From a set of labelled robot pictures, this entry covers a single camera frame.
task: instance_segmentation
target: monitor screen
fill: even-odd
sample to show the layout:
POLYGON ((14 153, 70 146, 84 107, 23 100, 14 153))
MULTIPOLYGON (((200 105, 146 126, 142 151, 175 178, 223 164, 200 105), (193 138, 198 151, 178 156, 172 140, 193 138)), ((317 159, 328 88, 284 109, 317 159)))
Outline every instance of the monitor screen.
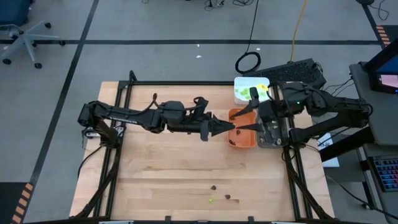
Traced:
POLYGON ((391 58, 377 72, 381 76, 381 83, 383 85, 398 88, 398 56, 391 58))
POLYGON ((398 56, 392 57, 388 62, 378 68, 377 72, 385 74, 398 73, 398 56))
POLYGON ((381 76, 381 83, 383 85, 398 88, 398 75, 380 75, 380 76, 381 76))

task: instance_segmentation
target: orange container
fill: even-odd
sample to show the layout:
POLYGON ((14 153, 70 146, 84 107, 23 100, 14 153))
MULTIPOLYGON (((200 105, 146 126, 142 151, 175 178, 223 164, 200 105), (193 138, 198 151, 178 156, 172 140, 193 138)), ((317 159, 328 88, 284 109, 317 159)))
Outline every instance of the orange container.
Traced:
MULTIPOLYGON (((256 113, 250 112, 241 116, 231 119, 231 116, 241 109, 234 108, 229 111, 229 122, 234 123, 236 127, 254 124, 256 122, 256 113)), ((235 148, 250 148, 257 144, 256 132, 245 129, 233 129, 228 131, 228 144, 235 148)))

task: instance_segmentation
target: black floor stripe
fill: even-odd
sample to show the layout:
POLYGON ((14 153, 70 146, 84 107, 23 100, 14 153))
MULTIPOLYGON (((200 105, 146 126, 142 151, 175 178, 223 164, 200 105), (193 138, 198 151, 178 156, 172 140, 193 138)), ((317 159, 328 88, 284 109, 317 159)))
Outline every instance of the black floor stripe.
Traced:
POLYGON ((367 5, 363 4, 362 7, 363 7, 363 10, 365 11, 365 14, 366 14, 366 17, 368 18, 369 23, 371 24, 374 35, 376 35, 376 37, 377 37, 377 41, 379 42, 379 45, 381 46, 381 48, 384 48, 383 41, 382 41, 382 39, 379 35, 379 32, 377 31, 377 28, 376 28, 376 26, 377 26, 376 21, 374 21, 371 11, 369 10, 367 5))
POLYGON ((72 82, 73 74, 75 73, 76 66, 79 61, 80 54, 81 54, 81 51, 84 46, 84 40, 87 38, 88 30, 90 29, 91 22, 93 21, 93 17, 94 17, 94 13, 95 13, 95 10, 98 5, 98 1, 99 0, 93 1, 93 5, 91 6, 90 13, 88 14, 88 18, 87 18, 85 27, 83 29, 83 33, 81 34, 81 37, 80 37, 80 40, 78 43, 78 47, 76 48, 75 55, 73 56, 72 62, 70 64, 70 68, 69 68, 67 77, 65 79, 65 83, 63 84, 62 91, 61 91, 60 97, 58 99, 57 106, 55 107, 54 114, 51 118, 49 129, 47 130, 47 134, 45 135, 44 142, 43 142, 42 148, 39 153, 39 157, 37 158, 36 165, 34 167, 32 176, 30 178, 30 182, 33 183, 33 185, 37 185, 37 181, 38 181, 40 173, 42 171, 42 168, 44 165, 44 160, 49 151, 50 143, 51 143, 52 137, 54 135, 55 128, 57 127, 57 123, 58 123, 58 120, 61 115, 61 110, 63 108, 63 104, 65 103, 65 99, 67 97, 69 86, 72 82))
MULTIPOLYGON (((79 44, 79 40, 64 40, 66 44, 79 44)), ((13 40, 0 40, 0 44, 12 44, 13 40)), ((35 40, 36 44, 60 44, 59 40, 35 40)))
MULTIPOLYGON (((12 44, 13 40, 0 40, 12 44)), ((36 40, 36 44, 58 44, 57 40, 36 40)), ((65 40, 66 44, 79 44, 79 40, 65 40)), ((85 40, 92 45, 174 45, 174 44, 248 44, 249 40, 85 40)), ((291 45, 291 40, 252 40, 252 44, 291 45)), ((296 40, 296 45, 379 45, 377 40, 296 40)))

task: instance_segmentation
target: computer monitor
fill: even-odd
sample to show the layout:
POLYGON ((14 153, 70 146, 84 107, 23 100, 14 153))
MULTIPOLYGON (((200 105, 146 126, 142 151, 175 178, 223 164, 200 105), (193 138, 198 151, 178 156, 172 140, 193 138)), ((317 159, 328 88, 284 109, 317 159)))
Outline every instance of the computer monitor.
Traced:
POLYGON ((363 69, 373 91, 398 94, 398 39, 364 64, 363 69))

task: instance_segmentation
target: wooden tabletop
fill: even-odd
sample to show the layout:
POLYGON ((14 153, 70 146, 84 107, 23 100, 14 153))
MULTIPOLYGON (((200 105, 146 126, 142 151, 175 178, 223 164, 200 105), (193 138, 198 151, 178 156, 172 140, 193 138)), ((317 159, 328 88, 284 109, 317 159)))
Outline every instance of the wooden tabletop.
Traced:
MULTIPOLYGON (((117 82, 103 82, 98 100, 114 105, 117 82)), ((202 96, 209 101, 207 111, 228 120, 234 103, 233 86, 139 86, 134 85, 130 108, 144 109, 157 93, 158 102, 181 101, 194 106, 202 96)), ((312 125, 304 111, 295 117, 295 125, 312 125)), ((87 142, 85 156, 98 147, 99 139, 87 142)), ((317 147, 311 140, 309 145, 317 147)), ((89 158, 78 179, 70 215, 76 215, 98 188, 105 150, 89 158)), ((198 134, 152 134, 140 126, 128 124, 124 134, 121 162, 111 218, 114 220, 214 220, 292 221, 294 213, 285 162, 281 149, 232 149, 226 133, 200 140, 198 134)), ((334 216, 319 153, 301 149, 309 191, 331 216, 334 216)), ((297 188, 300 213, 302 196, 297 188)), ((104 214, 104 193, 101 213, 104 214)))

